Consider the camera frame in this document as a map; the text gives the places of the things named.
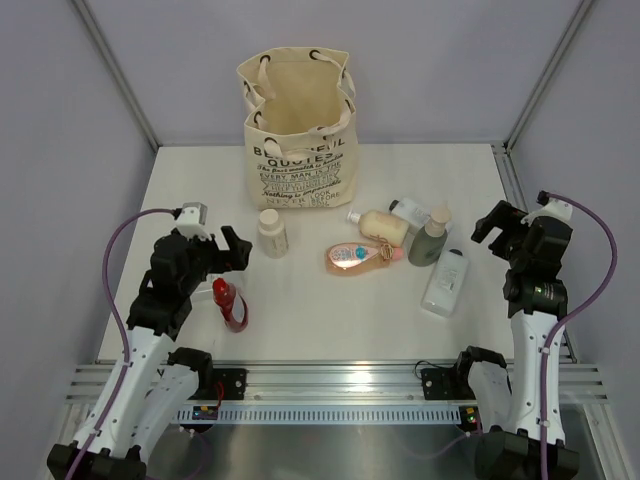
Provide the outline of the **cream pump lotion bottle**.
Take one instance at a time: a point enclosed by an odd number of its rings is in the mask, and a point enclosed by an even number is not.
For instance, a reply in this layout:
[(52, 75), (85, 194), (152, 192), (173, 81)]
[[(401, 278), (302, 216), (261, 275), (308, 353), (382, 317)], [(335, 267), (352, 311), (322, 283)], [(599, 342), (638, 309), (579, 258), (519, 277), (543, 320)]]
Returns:
[(409, 223), (397, 216), (378, 210), (357, 213), (353, 210), (347, 214), (347, 221), (358, 226), (362, 236), (380, 243), (388, 243), (392, 247), (402, 247), (409, 231)]

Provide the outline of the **white rectangular bottle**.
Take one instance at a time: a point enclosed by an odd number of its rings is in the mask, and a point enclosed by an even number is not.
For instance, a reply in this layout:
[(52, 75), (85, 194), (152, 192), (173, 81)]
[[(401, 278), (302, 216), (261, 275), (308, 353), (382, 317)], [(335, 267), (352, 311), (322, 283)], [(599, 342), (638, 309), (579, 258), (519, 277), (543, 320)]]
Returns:
[(421, 307), (441, 317), (450, 317), (455, 310), (468, 266), (469, 260), (460, 250), (444, 251), (435, 264)]

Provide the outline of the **red liquid bottle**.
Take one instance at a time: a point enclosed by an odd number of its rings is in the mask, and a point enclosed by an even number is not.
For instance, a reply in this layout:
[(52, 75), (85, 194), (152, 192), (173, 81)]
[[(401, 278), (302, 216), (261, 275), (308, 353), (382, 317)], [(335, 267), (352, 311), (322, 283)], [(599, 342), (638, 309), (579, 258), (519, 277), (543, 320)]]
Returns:
[(248, 326), (248, 309), (239, 290), (233, 283), (219, 277), (212, 283), (212, 292), (226, 327), (233, 333), (242, 332)]

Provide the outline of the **grey green pump bottle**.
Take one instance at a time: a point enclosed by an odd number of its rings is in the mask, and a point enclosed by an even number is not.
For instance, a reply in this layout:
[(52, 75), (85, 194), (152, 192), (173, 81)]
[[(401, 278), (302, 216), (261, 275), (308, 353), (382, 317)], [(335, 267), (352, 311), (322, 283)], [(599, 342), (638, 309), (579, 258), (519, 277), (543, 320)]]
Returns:
[(411, 244), (408, 260), (412, 265), (426, 267), (438, 260), (448, 237), (447, 224), (451, 218), (447, 203), (431, 209), (426, 224), (418, 230)]

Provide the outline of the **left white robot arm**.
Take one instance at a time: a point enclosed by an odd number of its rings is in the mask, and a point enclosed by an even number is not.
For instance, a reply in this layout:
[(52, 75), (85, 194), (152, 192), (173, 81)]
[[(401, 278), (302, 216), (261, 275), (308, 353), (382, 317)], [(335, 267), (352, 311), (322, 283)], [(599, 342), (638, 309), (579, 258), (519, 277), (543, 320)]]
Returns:
[(123, 357), (74, 439), (52, 447), (47, 467), (54, 478), (145, 478), (151, 453), (178, 410), (191, 397), (215, 393), (210, 354), (175, 341), (197, 287), (211, 274), (249, 264), (251, 243), (230, 226), (221, 231), (225, 250), (212, 238), (178, 230), (155, 242), (130, 307)]

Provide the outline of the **white bottle with dark cap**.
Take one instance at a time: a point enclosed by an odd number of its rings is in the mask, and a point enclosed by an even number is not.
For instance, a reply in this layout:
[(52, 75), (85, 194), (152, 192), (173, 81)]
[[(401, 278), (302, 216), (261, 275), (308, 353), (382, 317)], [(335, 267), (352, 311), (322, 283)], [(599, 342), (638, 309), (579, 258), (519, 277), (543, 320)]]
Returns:
[(389, 205), (388, 212), (409, 224), (409, 233), (416, 236), (430, 219), (432, 209), (424, 207), (421, 203), (408, 198), (394, 199)]

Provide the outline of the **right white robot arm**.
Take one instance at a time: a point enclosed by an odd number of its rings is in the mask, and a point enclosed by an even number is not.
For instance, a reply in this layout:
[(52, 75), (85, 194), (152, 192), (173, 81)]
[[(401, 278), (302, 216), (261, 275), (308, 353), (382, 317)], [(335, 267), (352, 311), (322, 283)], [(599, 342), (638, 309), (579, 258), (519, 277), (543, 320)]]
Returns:
[(561, 325), (568, 294), (558, 274), (569, 245), (572, 209), (556, 200), (526, 213), (500, 201), (477, 221), (476, 243), (499, 230), (491, 253), (505, 260), (514, 363), (480, 347), (456, 362), (454, 388), (475, 397), (482, 433), (474, 471), (479, 479), (572, 479), (580, 455), (566, 445), (559, 408)]

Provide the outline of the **pink baby oil bottle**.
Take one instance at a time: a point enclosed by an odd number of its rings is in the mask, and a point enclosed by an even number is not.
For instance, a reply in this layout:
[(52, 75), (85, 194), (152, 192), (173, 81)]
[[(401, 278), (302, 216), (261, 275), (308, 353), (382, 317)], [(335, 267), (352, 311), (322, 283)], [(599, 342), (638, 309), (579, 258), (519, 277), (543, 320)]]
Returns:
[(402, 247), (393, 247), (388, 243), (347, 242), (327, 249), (325, 266), (332, 275), (355, 276), (387, 268), (403, 257)]

